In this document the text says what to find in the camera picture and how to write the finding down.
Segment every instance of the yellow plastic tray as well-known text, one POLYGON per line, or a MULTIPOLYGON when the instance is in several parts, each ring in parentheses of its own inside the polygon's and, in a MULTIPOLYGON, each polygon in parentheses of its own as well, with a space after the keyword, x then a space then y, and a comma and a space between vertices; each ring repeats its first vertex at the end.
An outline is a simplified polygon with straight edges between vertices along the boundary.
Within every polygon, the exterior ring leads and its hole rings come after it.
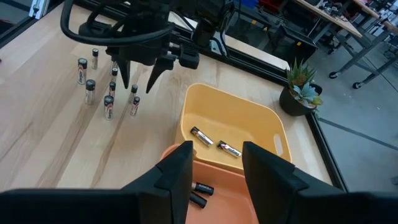
POLYGON ((242 157, 235 158, 217 148, 220 140, 242 151, 244 141, 252 141, 292 162, 285 131, 271 109, 230 95, 204 84, 193 84, 185 95, 176 143, 193 141, 195 160, 243 174, 242 157), (196 126, 214 144, 207 147, 190 133, 196 126))

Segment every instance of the aa battery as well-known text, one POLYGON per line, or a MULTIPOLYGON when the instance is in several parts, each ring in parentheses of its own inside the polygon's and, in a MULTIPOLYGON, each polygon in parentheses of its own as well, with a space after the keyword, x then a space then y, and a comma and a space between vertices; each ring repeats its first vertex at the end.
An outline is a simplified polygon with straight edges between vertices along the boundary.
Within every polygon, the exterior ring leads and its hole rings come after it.
POLYGON ((130 112, 131 116, 135 116, 137 114, 139 101, 140 101, 140 98, 138 96, 134 97, 134 99, 132 101, 131 112, 130 112))
POLYGON ((104 97, 105 119, 108 121, 113 119, 113 97, 104 97))
POLYGON ((199 207, 204 208, 207 204, 207 200, 201 197, 200 195, 196 194, 195 192, 191 192, 189 195, 189 200, 197 205, 199 207))
POLYGON ((118 63, 113 59, 113 57, 111 58, 111 70, 112 68, 118 68, 118 63))
POLYGON ((77 83, 84 85, 87 77, 87 60, 79 58, 77 63, 77 83))
POLYGON ((116 90, 116 82, 109 83, 109 95, 114 98, 114 91, 116 90))
POLYGON ((130 93, 130 97, 129 97, 129 104, 132 104, 132 102, 134 101, 134 97, 136 97, 137 91, 138 91, 138 86, 137 86, 137 85, 131 86, 131 93, 130 93))
POLYGON ((112 68, 111 71, 111 82, 116 82, 116 78, 118 77, 118 68, 112 68))
POLYGON ((206 136, 203 132, 201 132, 197 127, 193 127, 191 129, 191 134, 196 136, 201 142, 205 143, 206 146, 211 146, 214 142, 206 136))
POLYGON ((225 152, 231 154, 234 157, 239 157, 242 156, 242 152, 238 151, 234 147, 230 146, 229 144, 226 144, 223 141, 220 141, 217 145, 218 148, 224 150, 225 152))
POLYGON ((98 49, 93 49, 93 63, 91 65, 93 69, 98 68, 98 52, 98 49))
POLYGON ((86 82, 86 98, 85 98, 85 103, 87 105, 92 105, 94 103, 94 95, 95 95, 95 81, 87 80, 87 82, 86 82))
POLYGON ((214 194, 214 188, 210 187, 209 185, 206 184, 201 184, 198 182, 192 182, 192 190, 200 192, 200 193, 204 193, 204 194, 208 194, 208 195, 213 195, 214 194))

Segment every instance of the wooden tabletop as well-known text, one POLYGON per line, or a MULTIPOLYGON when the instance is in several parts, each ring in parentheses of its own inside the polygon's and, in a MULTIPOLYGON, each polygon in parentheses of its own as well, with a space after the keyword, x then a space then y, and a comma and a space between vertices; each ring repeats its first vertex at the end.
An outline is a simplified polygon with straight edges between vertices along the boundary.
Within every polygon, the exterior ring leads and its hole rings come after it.
MULTIPOLYGON (((108 92, 110 56, 98 47, 98 69, 89 66, 87 71, 97 82, 96 99, 94 105, 85 105, 76 66, 78 58, 90 58, 94 46, 63 35, 61 10, 62 5, 0 49, 0 190, 126 185, 174 143, 185 92, 192 83, 207 83, 272 108, 284 124, 294 164, 330 183, 305 117, 293 118, 279 107, 282 87, 203 55, 197 70, 175 63, 149 94, 144 92, 152 67, 133 62, 131 84, 139 85, 141 97, 137 116, 129 115, 129 90, 119 76, 114 118, 106 121, 103 97, 108 92)), ((74 6, 71 30, 76 32, 89 13, 74 6)), ((227 43, 269 58, 247 45, 229 39, 227 43)))
MULTIPOLYGON (((379 21, 382 21, 380 19, 379 13, 373 11, 373 9, 367 7, 361 0, 353 0, 357 5, 361 6, 362 10, 367 12, 369 15, 371 15, 373 18, 376 18, 379 21)), ((395 33, 398 35, 398 27, 394 26, 391 24, 389 21, 383 22, 383 25, 385 25, 391 32, 395 33)))
POLYGON ((362 37, 362 34, 352 25, 352 23, 350 23, 350 21, 343 21, 342 19, 338 19, 333 16, 330 16, 325 11, 311 5, 310 3, 306 2, 305 0, 295 0, 295 1, 297 1, 302 6, 309 9, 310 11, 314 12, 315 14, 318 14, 319 16, 322 16, 324 19, 329 20, 330 22, 347 30, 348 32, 352 33, 353 35, 355 35, 359 38, 362 37))

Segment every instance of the potted plant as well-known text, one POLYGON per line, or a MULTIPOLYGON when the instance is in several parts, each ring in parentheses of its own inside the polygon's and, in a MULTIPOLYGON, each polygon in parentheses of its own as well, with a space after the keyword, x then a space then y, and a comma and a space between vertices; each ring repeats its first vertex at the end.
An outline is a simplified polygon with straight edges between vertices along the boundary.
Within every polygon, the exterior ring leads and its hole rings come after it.
POLYGON ((288 85, 279 96, 279 104, 282 109, 291 116, 301 116, 314 111, 322 105, 320 94, 322 87, 311 83, 317 71, 309 68, 308 64, 294 66, 287 71, 288 85))

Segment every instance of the caster wheel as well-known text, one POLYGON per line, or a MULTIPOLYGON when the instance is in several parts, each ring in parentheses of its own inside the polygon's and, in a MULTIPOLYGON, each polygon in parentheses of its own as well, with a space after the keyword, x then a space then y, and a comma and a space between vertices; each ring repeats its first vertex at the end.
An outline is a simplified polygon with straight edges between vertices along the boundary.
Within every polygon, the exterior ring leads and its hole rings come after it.
POLYGON ((335 78, 337 78, 337 77, 338 77, 338 75, 339 75, 339 73, 338 73, 338 72, 331 72, 331 73, 329 73, 329 78, 331 78, 331 79, 335 79, 335 78))
POLYGON ((335 53, 335 51, 336 51, 335 49, 329 49, 328 50, 328 55, 331 55, 331 54, 335 53))
POLYGON ((353 84, 353 88, 357 90, 357 89, 361 88, 362 85, 363 85, 362 83, 356 82, 353 84))

